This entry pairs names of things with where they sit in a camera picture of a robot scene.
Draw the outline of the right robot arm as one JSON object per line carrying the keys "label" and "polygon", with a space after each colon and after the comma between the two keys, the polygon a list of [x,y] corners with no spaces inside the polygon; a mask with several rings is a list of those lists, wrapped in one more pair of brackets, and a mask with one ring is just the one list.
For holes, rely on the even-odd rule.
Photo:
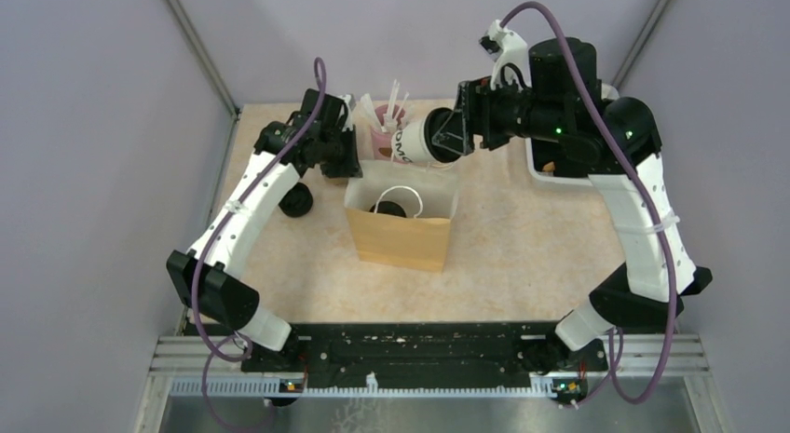
{"label": "right robot arm", "polygon": [[537,167],[586,179],[603,197],[624,263],[564,316],[546,344],[549,363],[570,370],[584,347],[614,327],[656,327],[675,319],[685,296],[712,282],[688,256],[663,180],[661,136],[636,98],[606,98],[595,47],[576,37],[528,50],[528,75],[512,63],[461,82],[453,108],[431,111],[420,129],[429,157],[450,163],[481,147],[528,139]]}

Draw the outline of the brown paper takeout bag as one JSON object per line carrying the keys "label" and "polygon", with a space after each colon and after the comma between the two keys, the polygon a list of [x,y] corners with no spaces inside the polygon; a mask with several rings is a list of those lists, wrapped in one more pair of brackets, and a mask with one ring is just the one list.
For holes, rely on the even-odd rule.
{"label": "brown paper takeout bag", "polygon": [[[453,169],[362,160],[362,176],[347,183],[344,209],[361,260],[413,270],[442,272],[459,199]],[[406,218],[369,211],[389,200]]]}

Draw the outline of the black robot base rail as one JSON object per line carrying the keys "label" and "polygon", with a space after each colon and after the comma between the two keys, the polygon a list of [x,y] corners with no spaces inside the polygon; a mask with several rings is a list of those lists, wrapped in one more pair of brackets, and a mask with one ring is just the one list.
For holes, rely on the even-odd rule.
{"label": "black robot base rail", "polygon": [[280,352],[255,346],[244,372],[306,378],[309,389],[526,389],[553,374],[551,388],[607,372],[604,345],[569,350],[551,321],[296,323]]}

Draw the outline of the black plastic cup lid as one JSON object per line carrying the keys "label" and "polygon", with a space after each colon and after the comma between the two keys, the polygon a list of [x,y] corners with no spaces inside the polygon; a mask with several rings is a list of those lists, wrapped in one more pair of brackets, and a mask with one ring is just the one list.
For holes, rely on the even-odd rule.
{"label": "black plastic cup lid", "polygon": [[453,117],[453,110],[439,107],[429,112],[424,121],[424,141],[431,158],[439,163],[452,163],[461,158],[462,142],[449,133]]}

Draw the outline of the white paper coffee cup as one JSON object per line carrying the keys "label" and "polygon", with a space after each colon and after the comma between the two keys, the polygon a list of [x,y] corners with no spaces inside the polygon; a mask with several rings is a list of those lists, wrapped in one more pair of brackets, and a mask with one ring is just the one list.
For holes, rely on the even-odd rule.
{"label": "white paper coffee cup", "polygon": [[391,156],[406,164],[425,164],[434,159],[427,142],[425,117],[398,129],[391,137]]}

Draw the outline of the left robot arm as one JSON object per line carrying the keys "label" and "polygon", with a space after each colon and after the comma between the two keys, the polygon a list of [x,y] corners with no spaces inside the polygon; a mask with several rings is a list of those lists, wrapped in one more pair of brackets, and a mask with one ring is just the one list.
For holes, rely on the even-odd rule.
{"label": "left robot arm", "polygon": [[262,128],[248,164],[209,228],[166,268],[179,299],[196,322],[209,318],[262,346],[264,360],[287,371],[298,360],[292,326],[264,308],[260,293],[241,278],[257,238],[275,210],[308,213],[312,195],[302,178],[320,168],[328,178],[358,178],[361,166],[351,95],[310,88],[284,121]]}

